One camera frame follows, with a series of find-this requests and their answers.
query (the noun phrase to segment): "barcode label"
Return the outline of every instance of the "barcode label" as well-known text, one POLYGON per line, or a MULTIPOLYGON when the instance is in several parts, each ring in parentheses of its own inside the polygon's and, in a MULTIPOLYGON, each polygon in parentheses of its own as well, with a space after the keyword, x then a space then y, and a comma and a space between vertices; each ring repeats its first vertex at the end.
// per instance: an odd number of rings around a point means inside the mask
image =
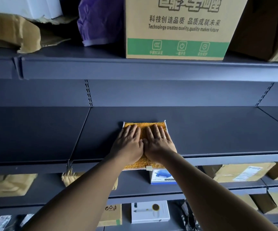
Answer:
POLYGON ((246 181, 248 178, 257 174, 263 167, 249 166, 240 175, 233 179, 233 181, 246 181))

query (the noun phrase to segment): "purple bag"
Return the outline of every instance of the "purple bag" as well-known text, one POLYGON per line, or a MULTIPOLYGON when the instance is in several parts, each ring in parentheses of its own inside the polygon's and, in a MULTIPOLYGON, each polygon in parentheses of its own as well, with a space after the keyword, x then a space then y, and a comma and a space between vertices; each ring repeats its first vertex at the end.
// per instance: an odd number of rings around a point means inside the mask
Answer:
POLYGON ((103 45, 123 38, 124 0, 81 0, 77 20, 84 46, 103 45))

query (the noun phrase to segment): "box logo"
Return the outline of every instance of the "box logo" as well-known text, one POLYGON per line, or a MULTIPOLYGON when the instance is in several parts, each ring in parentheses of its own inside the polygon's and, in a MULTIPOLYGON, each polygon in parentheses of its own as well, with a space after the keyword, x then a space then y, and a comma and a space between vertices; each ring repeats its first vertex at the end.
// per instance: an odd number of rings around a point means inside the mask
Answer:
POLYGON ((200 9, 207 9, 208 12, 219 11, 222 0, 159 0, 158 7, 168 10, 179 11, 181 6, 187 7, 190 12, 199 12, 200 9))
POLYGON ((187 41, 179 41, 177 44, 178 51, 185 51, 187 47, 187 41))
POLYGON ((162 40, 153 40, 152 50, 161 50, 162 40))
POLYGON ((209 50, 210 42, 202 42, 200 52, 207 52, 209 50))

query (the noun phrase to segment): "yellow cloth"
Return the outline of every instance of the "yellow cloth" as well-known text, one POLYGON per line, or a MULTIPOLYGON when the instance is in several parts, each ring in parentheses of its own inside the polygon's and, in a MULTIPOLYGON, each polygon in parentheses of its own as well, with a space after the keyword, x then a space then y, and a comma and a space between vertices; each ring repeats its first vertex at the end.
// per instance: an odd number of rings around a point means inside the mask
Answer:
MULTIPOLYGON (((127 126, 131 125, 137 125, 138 127, 141 128, 141 134, 140 134, 140 139, 147 139, 147 134, 146 134, 146 128, 150 127, 154 124, 157 126, 161 126, 164 128, 164 130, 167 130, 165 122, 155 122, 155 123, 131 123, 131 122, 125 122, 124 128, 127 126)), ((124 170, 132 170, 132 169, 145 169, 146 166, 151 165, 153 168, 164 168, 163 165, 161 164, 154 164, 152 163, 144 154, 143 156, 134 164, 127 165, 124 170)))

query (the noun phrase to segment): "white product box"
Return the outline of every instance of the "white product box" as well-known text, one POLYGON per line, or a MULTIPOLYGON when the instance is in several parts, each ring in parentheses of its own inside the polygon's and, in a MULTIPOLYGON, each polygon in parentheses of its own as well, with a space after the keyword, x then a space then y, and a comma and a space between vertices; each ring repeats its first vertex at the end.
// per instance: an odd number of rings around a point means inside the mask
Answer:
POLYGON ((167 201, 132 203, 132 224, 169 220, 167 201))
POLYGON ((151 184, 176 184, 172 175, 166 169, 154 169, 150 171, 151 184))
POLYGON ((29 19, 52 19, 62 15, 62 9, 60 0, 0 0, 0 13, 18 14, 29 19))

